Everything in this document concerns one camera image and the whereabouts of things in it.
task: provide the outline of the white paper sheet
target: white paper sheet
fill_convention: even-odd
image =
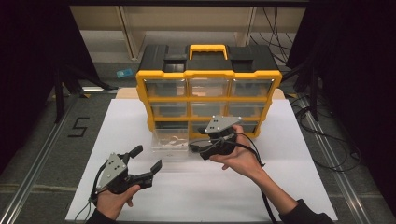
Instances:
[[[287,100],[274,100],[254,140],[264,169],[293,198],[304,199],[317,213],[337,220],[328,195],[312,162],[300,128]],[[149,171],[157,161],[145,107],[139,100],[112,100],[87,167],[78,185],[66,220],[72,221],[84,207],[99,167],[111,152],[123,154],[137,145],[144,151],[130,160],[129,173]],[[270,220],[260,189],[221,164],[203,161],[198,154],[184,161],[163,161],[153,187],[134,196],[134,207],[125,205],[118,221],[146,222],[259,222]],[[275,217],[277,211],[272,206]],[[87,216],[83,211],[78,220]]]

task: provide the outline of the forearm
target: forearm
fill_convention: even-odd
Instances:
[[[298,205],[263,169],[255,171],[249,178],[259,186],[279,214],[286,215]]]

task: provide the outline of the metal rail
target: metal rail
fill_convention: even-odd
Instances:
[[[302,107],[309,106],[308,101],[303,97],[300,102]],[[314,120],[310,113],[306,114],[309,126],[311,129],[323,132],[319,123]],[[315,134],[315,137],[318,140],[320,149],[322,150],[326,161],[330,164],[330,166],[334,167],[340,163],[337,159],[334,151],[332,150],[332,146],[328,141],[328,138],[319,134]],[[334,178],[337,181],[338,187],[340,188],[344,198],[346,199],[346,203],[349,206],[349,209],[352,213],[352,216],[355,218],[356,223],[359,224],[370,224],[372,221],[367,215],[363,204],[361,203],[361,199],[353,188],[352,184],[349,182],[347,175],[345,173],[333,172]]]
[[[0,223],[2,224],[11,224],[14,223],[15,220],[17,219],[20,211],[23,208],[24,203],[27,200],[27,197],[29,196],[30,191],[32,190],[32,187],[34,183],[37,181],[41,170],[43,169],[47,158],[49,157],[53,146],[56,143],[56,140],[58,139],[59,133],[61,132],[64,122],[67,118],[67,115],[73,108],[74,104],[76,103],[78,99],[77,94],[70,95],[69,100],[68,100],[68,105],[66,108],[66,111],[64,112],[64,115],[62,118],[59,120],[58,123],[55,123],[53,126],[46,142],[44,143],[44,146],[41,148],[40,152],[38,153],[37,157],[35,158],[35,161],[30,168],[28,174],[26,177],[23,179],[22,183],[20,184],[17,192],[15,193],[14,197],[8,204],[5,213],[2,215],[2,219]]]

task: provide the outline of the gray floor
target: gray floor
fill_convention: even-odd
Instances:
[[[219,39],[226,44],[233,43],[232,36],[229,34],[217,35],[221,36]],[[185,44],[193,43],[196,41],[195,38],[199,37],[202,39],[206,36],[207,35],[190,35],[186,33],[179,35],[161,33],[149,35],[145,42],[183,46]],[[260,44],[264,43],[263,40],[260,40],[261,37],[257,34],[254,35],[254,38],[256,42],[259,42]],[[99,76],[104,82],[120,87],[135,86],[133,77],[116,77],[117,71],[127,68],[131,68],[136,71],[138,67],[138,61],[131,62],[125,58],[127,57],[125,48],[122,48],[121,46],[113,46],[113,49],[119,51],[113,52],[117,54],[119,59],[115,60],[114,57],[116,56],[112,55],[111,58],[115,62],[111,62],[111,60],[107,62],[106,57],[101,53],[106,51],[106,49],[99,48],[100,42],[92,41],[87,43],[87,46],[89,47],[92,58],[95,61],[95,66]],[[281,56],[277,48],[273,48],[273,53]],[[287,68],[284,66],[280,66],[280,69],[287,71]],[[287,96],[295,96],[295,92],[292,88],[294,81],[295,77],[281,84],[280,89]],[[81,85],[90,86],[91,84],[81,80]],[[91,155],[93,144],[101,128],[109,102],[114,97],[114,93],[96,93],[77,98],[76,103],[67,114],[64,126],[51,148],[48,159],[46,160],[38,179],[35,181],[29,196],[24,202],[15,223],[65,223],[64,218],[68,211],[68,207],[73,200],[78,182],[82,176],[86,162]],[[290,98],[290,102],[293,103],[293,109],[296,112],[301,109],[304,99],[306,99],[304,97],[304,93],[301,93],[297,97],[302,97],[302,99],[298,100],[298,98]],[[67,95],[64,99],[66,102],[72,100],[71,97],[67,97]],[[331,107],[326,105],[326,100],[321,96],[319,97],[319,104],[319,125],[322,127],[323,132],[339,138],[345,138],[346,135],[343,133],[343,129],[339,125],[336,116],[332,114]],[[32,164],[34,164],[39,151],[45,145],[47,136],[49,136],[54,126],[53,121],[55,121],[55,108],[54,99],[50,96],[46,108],[43,110],[41,117],[37,121],[36,126],[31,133],[29,141],[17,152],[16,156],[9,163],[7,169],[1,174],[1,211],[5,211],[14,194],[17,192],[19,185],[28,174]],[[73,125],[77,118],[89,118],[83,119],[78,123],[81,126],[87,127],[87,131],[84,133],[83,137],[70,137],[69,135],[71,134],[79,134],[81,132],[81,130],[73,130]],[[303,120],[303,124],[309,125],[306,119]],[[311,152],[312,158],[316,161],[326,163],[326,158],[316,136],[304,129],[302,129],[302,133]],[[345,157],[345,155],[347,155],[345,165],[343,166],[344,169],[356,164],[357,161],[349,156],[348,152],[350,150],[350,146],[336,140],[329,141],[334,153],[340,161]],[[352,212],[353,209],[348,206],[345,195],[336,181],[337,174],[329,169],[321,167],[318,167],[318,173],[339,218],[337,223],[359,223],[355,220]],[[370,218],[371,223],[396,223],[395,217],[387,207],[381,193],[375,185],[375,182],[371,178],[369,171],[364,166],[364,162],[351,171],[341,175],[344,175],[351,183],[351,186],[359,196],[363,210]]]

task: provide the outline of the human hand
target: human hand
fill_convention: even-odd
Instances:
[[[244,133],[242,126],[233,125],[236,133]],[[236,136],[236,142],[250,147],[249,141],[242,134]],[[223,170],[231,167],[238,174],[252,178],[255,174],[262,172],[262,166],[257,162],[256,156],[243,147],[235,147],[230,155],[213,155],[209,158],[211,161],[223,163]]]
[[[98,194],[96,209],[108,218],[116,220],[125,203],[132,207],[132,198],[140,190],[139,185],[133,185],[122,194],[113,194],[105,190]]]

